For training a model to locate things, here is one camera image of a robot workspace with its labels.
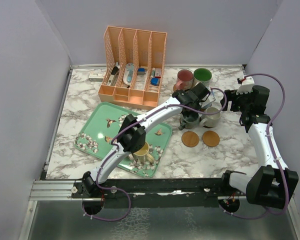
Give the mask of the dark grey blue mug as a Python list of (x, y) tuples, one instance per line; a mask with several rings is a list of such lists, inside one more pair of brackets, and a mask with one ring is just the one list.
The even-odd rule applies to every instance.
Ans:
[(200, 116), (196, 112), (183, 112), (180, 115), (179, 127), (181, 131), (183, 129), (193, 129), (197, 127), (200, 123)]

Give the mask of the beige grey mug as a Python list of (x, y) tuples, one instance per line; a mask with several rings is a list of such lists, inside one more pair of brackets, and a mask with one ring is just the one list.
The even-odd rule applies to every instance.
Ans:
[(199, 125), (201, 127), (205, 127), (205, 128), (214, 128), (214, 127), (216, 127), (218, 125), (220, 119), (221, 119), (221, 113), (217, 112), (217, 111), (218, 111), (218, 109), (213, 107), (213, 106), (208, 107), (204, 111), (208, 115), (204, 114), (200, 117)]

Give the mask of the light orange wooden coaster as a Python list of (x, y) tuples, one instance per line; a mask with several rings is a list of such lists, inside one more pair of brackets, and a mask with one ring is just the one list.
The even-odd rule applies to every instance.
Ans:
[(186, 147), (193, 148), (198, 145), (200, 139), (195, 132), (186, 131), (182, 134), (181, 141)]

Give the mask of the green mug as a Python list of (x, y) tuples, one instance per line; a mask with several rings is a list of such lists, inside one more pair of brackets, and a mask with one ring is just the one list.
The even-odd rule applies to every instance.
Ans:
[(210, 86), (210, 82), (213, 79), (213, 74), (206, 68), (198, 68), (193, 72), (192, 87), (202, 83), (205, 87)]

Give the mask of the maroon red mug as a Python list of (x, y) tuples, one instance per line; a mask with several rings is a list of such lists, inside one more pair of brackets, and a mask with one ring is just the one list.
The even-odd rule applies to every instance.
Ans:
[(188, 69), (182, 69), (177, 73), (177, 80), (175, 85), (178, 90), (189, 90), (193, 85), (193, 73)]

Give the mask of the yellow mug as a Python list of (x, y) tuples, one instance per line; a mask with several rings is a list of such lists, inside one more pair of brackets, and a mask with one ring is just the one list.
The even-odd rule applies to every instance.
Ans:
[(155, 162), (154, 157), (150, 154), (150, 147), (147, 142), (145, 142), (140, 150), (133, 153), (132, 156), (134, 160), (142, 164), (145, 164), (146, 162), (153, 164)]

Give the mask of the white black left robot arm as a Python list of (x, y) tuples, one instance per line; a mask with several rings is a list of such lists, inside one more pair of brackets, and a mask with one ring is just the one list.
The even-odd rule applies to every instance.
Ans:
[(176, 90), (164, 103), (152, 110), (125, 117), (119, 132), (110, 142), (112, 148), (99, 166), (82, 176), (83, 191), (87, 196), (96, 197), (110, 173), (129, 154), (139, 151), (146, 143), (146, 135), (161, 122), (177, 116), (184, 111), (200, 113), (200, 102), (211, 95), (211, 89), (198, 83), (189, 90)]

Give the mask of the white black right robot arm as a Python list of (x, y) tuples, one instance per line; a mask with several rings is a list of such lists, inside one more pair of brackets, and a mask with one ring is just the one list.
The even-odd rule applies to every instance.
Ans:
[(253, 177), (227, 170), (219, 189), (226, 196), (239, 190), (250, 204), (284, 210), (299, 176), (296, 171), (289, 170), (276, 145), (271, 118), (265, 114), (269, 94), (269, 89), (260, 85), (245, 93), (225, 90), (221, 104), (232, 112), (241, 113), (239, 123), (252, 140), (259, 169)]

